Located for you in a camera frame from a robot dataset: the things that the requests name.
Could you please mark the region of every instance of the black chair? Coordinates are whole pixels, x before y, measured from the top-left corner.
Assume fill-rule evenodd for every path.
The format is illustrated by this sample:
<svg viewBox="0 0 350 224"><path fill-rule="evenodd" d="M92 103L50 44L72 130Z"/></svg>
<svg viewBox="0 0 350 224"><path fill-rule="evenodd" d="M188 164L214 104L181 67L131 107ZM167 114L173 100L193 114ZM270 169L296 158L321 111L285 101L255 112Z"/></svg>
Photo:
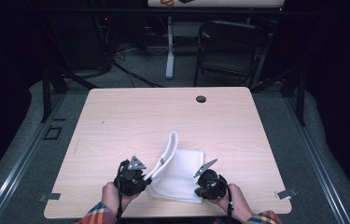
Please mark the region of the black chair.
<svg viewBox="0 0 350 224"><path fill-rule="evenodd" d="M251 87L269 37L262 29L244 23L209 21L198 32L199 46L194 87L199 71L237 76Z"/></svg>

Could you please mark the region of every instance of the hand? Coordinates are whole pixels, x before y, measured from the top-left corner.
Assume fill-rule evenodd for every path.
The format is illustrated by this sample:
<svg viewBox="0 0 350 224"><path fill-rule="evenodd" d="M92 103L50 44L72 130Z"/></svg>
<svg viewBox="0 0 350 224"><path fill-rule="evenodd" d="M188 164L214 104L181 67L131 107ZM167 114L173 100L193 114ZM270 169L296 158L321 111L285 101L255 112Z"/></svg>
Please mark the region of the hand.
<svg viewBox="0 0 350 224"><path fill-rule="evenodd" d="M128 204L139 196L140 193L134 194L132 196L123 195L122 196L122 212L128 207ZM119 209L119 191L113 182L108 182L102 188L102 203L108 208L108 210L114 215L117 215L117 210Z"/></svg>
<svg viewBox="0 0 350 224"><path fill-rule="evenodd" d="M245 223L248 219L254 216L254 213L251 211L241 189L235 184L229 184L229 187L232 196L232 217L242 223ZM228 192L225 194L224 198L209 200L209 202L217 204L227 213L229 203Z"/></svg>

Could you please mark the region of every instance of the table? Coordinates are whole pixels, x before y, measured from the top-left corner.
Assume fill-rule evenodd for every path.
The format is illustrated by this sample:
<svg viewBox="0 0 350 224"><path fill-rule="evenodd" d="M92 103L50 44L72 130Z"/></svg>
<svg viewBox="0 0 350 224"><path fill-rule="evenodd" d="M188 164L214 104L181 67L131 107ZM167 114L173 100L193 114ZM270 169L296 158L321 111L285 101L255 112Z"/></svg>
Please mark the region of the table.
<svg viewBox="0 0 350 224"><path fill-rule="evenodd" d="M174 0L174 4L170 7L264 7L264 8L280 8L285 0L194 0L188 3L182 3ZM148 0L149 7L167 7L161 4L160 0ZM168 17L168 61L166 63L167 79L172 79L174 76L174 43L173 43L173 22L172 17Z"/></svg>
<svg viewBox="0 0 350 224"><path fill-rule="evenodd" d="M205 103L198 103L197 96ZM114 180L119 163L133 155L154 167L169 133L179 148L204 151L204 162L243 190L254 212L285 214L290 201L249 89L151 88L94 89L81 112L49 200L47 218L83 217L101 199L102 186ZM124 217L225 216L206 200L180 203L143 192Z"/></svg>

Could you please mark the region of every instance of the person's left hand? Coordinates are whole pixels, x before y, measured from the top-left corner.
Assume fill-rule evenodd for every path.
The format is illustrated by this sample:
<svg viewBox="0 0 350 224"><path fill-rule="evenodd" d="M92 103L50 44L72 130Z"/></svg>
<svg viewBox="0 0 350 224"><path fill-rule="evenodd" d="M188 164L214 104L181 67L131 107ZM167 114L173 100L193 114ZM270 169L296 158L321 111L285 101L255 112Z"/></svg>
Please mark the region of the person's left hand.
<svg viewBox="0 0 350 224"><path fill-rule="evenodd" d="M140 193L134 194L132 196L123 195L122 196L122 212L128 207L128 204L139 196ZM108 208L108 210L114 215L117 215L117 210L119 209L119 191L113 182L108 182L102 188L102 203Z"/></svg>

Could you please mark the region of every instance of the black table hole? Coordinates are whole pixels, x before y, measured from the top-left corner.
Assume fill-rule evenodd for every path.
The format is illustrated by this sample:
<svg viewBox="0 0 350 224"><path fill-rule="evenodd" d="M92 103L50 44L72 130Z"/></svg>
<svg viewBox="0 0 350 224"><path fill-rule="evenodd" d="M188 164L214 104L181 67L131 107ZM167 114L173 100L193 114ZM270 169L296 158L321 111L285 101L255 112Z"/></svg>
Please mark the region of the black table hole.
<svg viewBox="0 0 350 224"><path fill-rule="evenodd" d="M206 97L204 97L202 95L197 96L197 102L201 103L201 104L206 102Z"/></svg>

